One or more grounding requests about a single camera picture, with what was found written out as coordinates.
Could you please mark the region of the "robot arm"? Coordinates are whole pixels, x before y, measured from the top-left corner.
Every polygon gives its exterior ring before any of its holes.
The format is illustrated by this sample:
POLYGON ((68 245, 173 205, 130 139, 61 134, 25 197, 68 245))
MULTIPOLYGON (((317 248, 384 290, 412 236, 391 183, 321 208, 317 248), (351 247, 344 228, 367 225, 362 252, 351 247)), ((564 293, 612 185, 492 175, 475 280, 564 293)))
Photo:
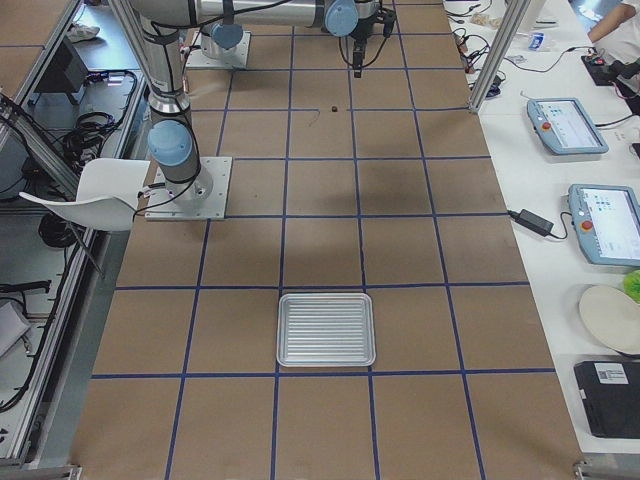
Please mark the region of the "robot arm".
POLYGON ((200 29, 201 50, 208 58, 219 58, 233 51, 244 36, 244 28, 235 23, 211 23, 200 29))
POLYGON ((365 55, 374 26, 382 25, 388 38, 396 22, 396 13, 380 1, 115 1, 112 8, 148 81, 152 122, 184 125, 191 105, 183 86, 183 31, 198 30, 201 50, 213 59, 240 45, 246 24, 321 28, 353 40, 352 57, 343 61, 359 78, 369 66, 365 55))

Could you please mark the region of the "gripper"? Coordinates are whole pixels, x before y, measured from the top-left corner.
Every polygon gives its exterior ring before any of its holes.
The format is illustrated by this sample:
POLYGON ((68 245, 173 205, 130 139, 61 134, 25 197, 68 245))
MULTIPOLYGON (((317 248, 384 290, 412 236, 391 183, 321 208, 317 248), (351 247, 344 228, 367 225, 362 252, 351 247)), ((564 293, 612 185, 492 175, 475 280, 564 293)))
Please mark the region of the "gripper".
POLYGON ((349 36, 355 41, 352 49, 352 70, 355 78, 362 76, 366 54, 366 42, 371 37, 376 15, 360 18, 349 36))

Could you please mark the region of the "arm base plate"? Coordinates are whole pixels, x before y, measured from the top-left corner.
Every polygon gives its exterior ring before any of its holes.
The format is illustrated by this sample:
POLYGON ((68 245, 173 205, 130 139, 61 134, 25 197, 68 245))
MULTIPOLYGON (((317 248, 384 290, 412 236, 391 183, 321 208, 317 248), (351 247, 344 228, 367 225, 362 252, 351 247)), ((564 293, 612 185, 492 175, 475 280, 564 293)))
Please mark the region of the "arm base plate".
POLYGON ((223 220, 232 170, 231 157, 201 157, 199 175, 192 184, 167 182, 158 166, 155 183, 162 188, 150 192, 143 214, 149 221, 223 220))
POLYGON ((248 64, 251 33, 243 32, 240 42, 224 49, 209 36, 197 32, 193 36, 186 68, 190 70, 245 70, 248 64))

